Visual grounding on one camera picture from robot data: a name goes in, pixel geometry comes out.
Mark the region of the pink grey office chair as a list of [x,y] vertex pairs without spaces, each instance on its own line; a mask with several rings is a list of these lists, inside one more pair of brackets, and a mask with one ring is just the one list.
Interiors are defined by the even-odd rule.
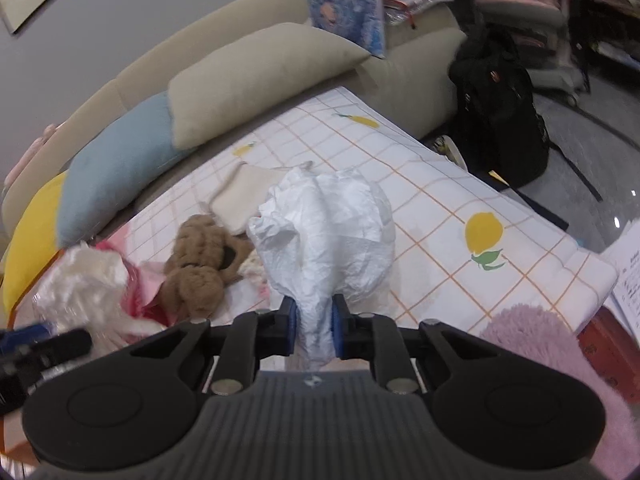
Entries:
[[570,43],[568,14],[556,0],[475,0],[486,25],[507,32],[542,93],[562,94],[570,106],[588,90],[588,75]]

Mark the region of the white paper sheets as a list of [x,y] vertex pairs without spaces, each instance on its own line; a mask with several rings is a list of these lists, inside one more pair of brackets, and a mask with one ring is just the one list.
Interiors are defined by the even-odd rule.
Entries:
[[618,272],[605,305],[639,343],[639,220],[628,222],[620,237],[602,252]]

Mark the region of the blue anime print pillow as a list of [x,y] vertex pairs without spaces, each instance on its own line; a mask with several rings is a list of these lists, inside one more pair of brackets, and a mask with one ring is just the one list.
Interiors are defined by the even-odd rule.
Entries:
[[308,0],[314,27],[341,36],[385,58],[383,0]]

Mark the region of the yellow cushion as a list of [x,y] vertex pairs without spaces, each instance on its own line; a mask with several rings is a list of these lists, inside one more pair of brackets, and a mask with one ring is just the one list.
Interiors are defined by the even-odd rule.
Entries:
[[6,314],[58,253],[56,218],[66,177],[64,171],[40,188],[14,231],[4,260],[2,301]]

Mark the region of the black backpack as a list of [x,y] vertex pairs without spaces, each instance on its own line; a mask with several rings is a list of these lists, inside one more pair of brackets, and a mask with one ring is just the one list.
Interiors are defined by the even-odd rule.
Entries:
[[512,37],[484,29],[463,41],[448,68],[456,86],[457,113],[451,137],[466,166],[494,172],[512,188],[544,174],[549,153],[557,152],[595,200],[603,200],[558,144],[534,104],[532,78]]

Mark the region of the beige sofa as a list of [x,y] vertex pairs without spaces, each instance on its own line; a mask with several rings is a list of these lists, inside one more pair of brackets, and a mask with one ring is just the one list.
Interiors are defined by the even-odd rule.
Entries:
[[[36,192],[107,125],[166,89],[180,70],[255,30],[303,23],[307,0],[235,0],[179,30],[122,70],[81,105],[29,162],[1,206],[13,232]],[[369,58],[338,78],[374,110],[417,139],[442,125],[456,108],[448,67],[465,34],[448,6],[421,14],[416,27],[392,26],[385,58]]]

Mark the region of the clear plastic bundle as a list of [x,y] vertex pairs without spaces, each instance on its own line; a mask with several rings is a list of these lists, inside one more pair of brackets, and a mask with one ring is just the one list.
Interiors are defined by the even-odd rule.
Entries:
[[166,325],[139,313],[139,272],[119,252],[80,244],[64,252],[39,281],[35,317],[55,333],[84,328],[98,358],[162,332]]

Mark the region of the brown knotted plush toy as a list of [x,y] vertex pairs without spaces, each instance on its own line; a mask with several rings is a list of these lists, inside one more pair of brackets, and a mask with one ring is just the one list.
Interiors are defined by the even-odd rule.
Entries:
[[186,219],[164,264],[158,292],[168,318],[210,318],[224,302],[226,287],[241,278],[240,266],[253,250],[247,238],[232,235],[206,214]]

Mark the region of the white paper bag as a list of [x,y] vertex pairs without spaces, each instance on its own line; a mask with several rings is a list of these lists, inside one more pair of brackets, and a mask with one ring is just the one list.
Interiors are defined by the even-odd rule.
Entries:
[[335,358],[333,296],[359,304],[388,281],[395,255],[390,201],[356,169],[294,168],[270,188],[247,235],[271,290],[296,303],[296,367],[318,370]]

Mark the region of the purple fluffy rug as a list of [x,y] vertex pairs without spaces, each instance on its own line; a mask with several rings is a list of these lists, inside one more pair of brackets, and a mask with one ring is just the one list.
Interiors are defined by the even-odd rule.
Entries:
[[638,470],[639,436],[630,407],[597,374],[559,316],[541,307],[518,304],[498,313],[480,332],[480,338],[590,387],[606,415],[605,430],[591,463],[609,479],[628,479]]

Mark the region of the cream knitted item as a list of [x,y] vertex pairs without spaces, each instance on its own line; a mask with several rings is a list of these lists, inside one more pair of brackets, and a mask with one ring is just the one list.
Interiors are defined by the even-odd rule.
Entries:
[[258,252],[253,250],[241,263],[239,276],[252,284],[262,296],[269,294],[268,276]]

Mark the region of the cream drawstring pouch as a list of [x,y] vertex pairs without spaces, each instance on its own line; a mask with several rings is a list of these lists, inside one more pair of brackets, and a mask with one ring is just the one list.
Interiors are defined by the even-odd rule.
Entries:
[[[293,168],[308,170],[306,160]],[[198,204],[201,213],[189,219],[199,228],[221,228],[233,236],[246,231],[250,218],[258,215],[270,188],[279,184],[292,167],[262,168],[238,162],[222,179],[221,184],[204,202]]]

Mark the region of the lemon print checked blanket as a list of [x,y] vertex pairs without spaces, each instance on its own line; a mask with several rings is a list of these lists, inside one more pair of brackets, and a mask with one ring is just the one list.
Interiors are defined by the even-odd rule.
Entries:
[[431,152],[343,88],[258,122],[115,231],[112,245],[133,263],[166,261],[180,224],[238,162],[356,168],[381,185],[396,238],[390,296],[380,310],[401,326],[437,318],[478,334],[499,312],[529,304],[577,332],[616,282],[616,270],[573,237]]

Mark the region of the beige cushion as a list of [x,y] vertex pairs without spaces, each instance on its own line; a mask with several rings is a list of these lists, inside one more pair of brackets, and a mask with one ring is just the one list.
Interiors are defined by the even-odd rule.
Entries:
[[196,148],[368,58],[358,44],[309,25],[252,32],[169,81],[172,144]]

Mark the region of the light blue cushion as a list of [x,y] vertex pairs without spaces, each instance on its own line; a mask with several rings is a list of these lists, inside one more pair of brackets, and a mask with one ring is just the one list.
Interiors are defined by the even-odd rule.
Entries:
[[56,241],[62,248],[99,234],[152,181],[190,152],[172,145],[168,96],[139,103],[72,160],[62,188]]

